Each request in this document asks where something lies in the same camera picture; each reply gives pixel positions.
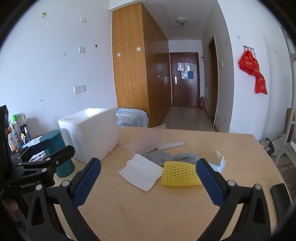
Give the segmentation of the person's left hand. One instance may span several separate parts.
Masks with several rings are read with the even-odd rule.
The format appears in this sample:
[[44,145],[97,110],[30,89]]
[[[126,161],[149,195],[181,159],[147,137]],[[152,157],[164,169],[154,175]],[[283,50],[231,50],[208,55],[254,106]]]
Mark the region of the person's left hand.
[[18,217],[16,215],[16,211],[18,210],[17,203],[12,199],[8,199],[8,200],[3,201],[3,205],[6,208],[6,210],[8,211],[8,213],[10,214],[11,218],[14,221],[18,221]]

